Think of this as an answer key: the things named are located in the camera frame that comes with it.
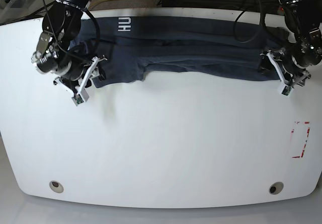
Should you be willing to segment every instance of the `yellow cable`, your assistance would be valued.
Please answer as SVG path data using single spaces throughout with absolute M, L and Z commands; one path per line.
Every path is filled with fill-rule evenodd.
M 93 2 L 90 7 L 89 10 L 92 10 L 94 7 L 96 7 L 98 4 L 104 3 L 104 2 L 108 2 L 108 1 L 114 1 L 114 0 L 98 0 L 96 2 Z

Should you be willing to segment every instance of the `white tabletop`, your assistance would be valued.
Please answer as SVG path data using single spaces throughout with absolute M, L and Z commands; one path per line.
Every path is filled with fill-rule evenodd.
M 322 218 L 321 188 L 309 196 L 285 201 L 174 210 L 86 205 L 34 197 L 19 189 L 1 138 L 0 175 L 1 224 L 316 224 Z
M 234 20 L 238 14 L 136 9 L 95 16 Z M 241 20 L 257 23 L 258 14 Z M 279 16 L 266 21 L 285 27 Z M 193 208 L 283 200 L 315 189 L 322 170 L 321 67 L 310 70 L 312 79 L 291 98 L 277 94 L 278 81 L 152 72 L 143 82 L 92 87 L 89 101 L 75 107 L 52 85 L 54 75 L 31 65 L 40 33 L 41 19 L 0 27 L 0 129 L 25 193 L 99 205 Z M 308 127 L 305 155 L 294 159 Z M 60 182 L 64 192 L 53 192 L 50 181 Z M 284 189 L 271 195 L 275 182 Z

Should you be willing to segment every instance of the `black cable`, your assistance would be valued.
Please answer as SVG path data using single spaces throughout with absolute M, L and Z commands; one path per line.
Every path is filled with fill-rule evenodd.
M 88 10 L 86 10 L 85 13 L 93 21 L 93 23 L 95 25 L 95 29 L 96 29 L 96 39 L 95 39 L 94 47 L 93 47 L 93 49 L 90 52 L 90 55 L 91 55 L 91 54 L 95 54 L 97 48 L 99 47 L 100 39 L 101 39 L 101 31 L 100 31 L 100 26 L 99 26 L 97 20 L 95 19 L 95 17 L 93 16 L 93 14 L 90 11 L 88 11 Z
M 296 23 L 297 26 L 297 34 L 300 34 L 300 21 L 298 19 L 298 17 L 296 16 L 296 14 L 289 9 L 287 6 L 283 6 L 282 9 L 284 10 L 284 16 L 286 17 L 286 11 L 288 11 L 290 13 L 290 15 L 292 16 L 293 21 Z
M 265 32 L 268 34 L 268 36 L 270 36 L 270 39 L 275 42 L 277 45 L 284 47 L 285 43 L 283 40 L 281 40 L 280 38 L 278 38 L 277 36 L 275 36 L 271 31 L 269 31 L 269 29 L 266 27 L 266 24 L 263 24 L 263 28 L 265 30 Z
M 252 38 L 250 38 L 248 40 L 245 40 L 245 41 L 242 41 L 242 40 L 237 39 L 237 37 L 236 37 L 236 25 L 237 25 L 237 22 L 241 18 L 241 16 L 249 9 L 249 7 L 241 12 L 241 14 L 236 18 L 236 20 L 235 20 L 235 22 L 233 24 L 233 36 L 234 36 L 235 40 L 237 40 L 240 43 L 250 43 L 250 42 L 252 42 L 253 40 L 255 40 L 259 36 L 259 34 L 261 33 L 261 31 L 263 29 L 263 26 L 265 24 L 265 14 L 264 14 L 264 10 L 263 10 L 262 1 L 258 0 L 258 3 L 259 3 L 259 7 L 260 7 L 260 23 L 258 25 L 258 29 L 257 29 L 256 33 L 253 35 Z

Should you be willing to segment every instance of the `garment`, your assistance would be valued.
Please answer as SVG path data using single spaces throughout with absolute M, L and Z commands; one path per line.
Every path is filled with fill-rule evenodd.
M 105 55 L 101 68 L 106 80 L 94 79 L 97 88 L 113 83 L 143 80 L 149 71 L 198 71 L 214 76 L 249 81 L 278 80 L 275 71 L 259 73 L 265 46 L 275 46 L 265 32 L 251 43 L 233 37 L 233 22 L 185 17 L 98 18 L 101 42 L 97 55 Z M 239 23 L 241 40 L 251 38 L 258 25 Z M 270 29 L 277 37 L 288 36 L 284 30 Z M 91 20 L 82 28 L 71 47 L 84 42 L 88 49 L 95 38 Z

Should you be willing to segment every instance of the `white table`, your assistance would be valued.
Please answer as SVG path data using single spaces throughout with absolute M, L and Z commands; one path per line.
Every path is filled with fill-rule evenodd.
M 164 8 L 95 16 L 234 20 L 238 14 Z M 258 14 L 241 20 L 256 23 Z M 282 17 L 270 15 L 267 25 L 285 26 Z M 89 101 L 75 107 L 52 85 L 53 75 L 31 65 L 40 33 L 40 19 L 0 27 L 0 130 L 25 193 L 98 205 L 194 208 L 290 199 L 315 189 L 322 170 L 321 67 L 310 69 L 312 79 L 291 98 L 277 94 L 278 81 L 152 72 L 144 82 L 92 87 Z M 293 158 L 302 153 L 307 127 L 305 154 Z M 50 181 L 64 192 L 53 192 Z M 275 182 L 284 189 L 271 195 Z

